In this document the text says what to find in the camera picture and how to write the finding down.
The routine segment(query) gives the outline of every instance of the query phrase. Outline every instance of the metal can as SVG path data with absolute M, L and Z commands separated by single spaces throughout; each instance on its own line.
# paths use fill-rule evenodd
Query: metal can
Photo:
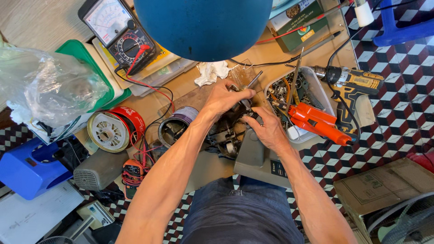
M 199 111 L 184 106 L 176 110 L 169 118 L 161 122 L 158 128 L 158 139 L 167 148 L 171 147 L 196 119 Z
M 130 146 L 130 136 L 134 131 L 138 131 L 139 136 L 144 133 L 145 122 L 139 113 L 121 106 L 93 114 L 87 122 L 87 131 L 102 150 L 120 152 Z

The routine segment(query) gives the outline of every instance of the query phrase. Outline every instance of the plastic bag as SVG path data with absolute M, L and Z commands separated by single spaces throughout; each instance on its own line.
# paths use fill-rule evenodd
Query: plastic bag
M 91 110 L 109 88 L 75 57 L 37 49 L 0 48 L 0 96 L 17 123 L 67 125 Z

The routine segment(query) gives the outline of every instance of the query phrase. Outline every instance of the hand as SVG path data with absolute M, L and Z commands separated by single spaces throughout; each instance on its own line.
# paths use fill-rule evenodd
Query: hand
M 264 107 L 253 107 L 252 110 L 261 116 L 264 125 L 261 126 L 258 121 L 248 116 L 244 116 L 243 120 L 255 130 L 264 146 L 278 155 L 285 150 L 292 149 L 278 117 Z
M 202 111 L 212 112 L 215 118 L 218 119 L 237 102 L 242 99 L 252 98 L 256 94 L 256 92 L 251 89 L 246 89 L 241 92 L 229 92 L 227 87 L 231 84 L 235 83 L 229 79 L 223 79 L 223 82 L 217 83 L 211 91 Z

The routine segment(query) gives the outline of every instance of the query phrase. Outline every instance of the cordless drill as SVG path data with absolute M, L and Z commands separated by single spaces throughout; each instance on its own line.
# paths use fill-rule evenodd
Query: cordless drill
M 333 85 L 336 93 L 343 98 L 352 114 L 355 113 L 355 103 L 358 97 L 378 94 L 384 83 L 384 77 L 355 68 L 330 66 L 328 74 L 324 67 L 314 66 L 312 68 L 321 81 L 327 82 L 326 77 L 328 77 L 329 83 Z M 332 98 L 338 102 L 336 126 L 340 131 L 352 134 L 355 129 L 351 125 L 352 119 L 348 111 L 338 96 L 333 94 Z

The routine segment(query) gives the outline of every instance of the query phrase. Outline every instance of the forearm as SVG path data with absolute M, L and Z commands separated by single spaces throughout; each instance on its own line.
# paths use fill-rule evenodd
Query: forearm
M 117 243 L 142 240 L 162 242 L 166 225 L 179 204 L 208 130 L 215 120 L 199 113 L 182 137 L 163 154 L 146 175 L 131 202 Z
M 347 221 L 291 146 L 277 153 L 291 183 L 303 227 L 312 243 L 357 243 Z

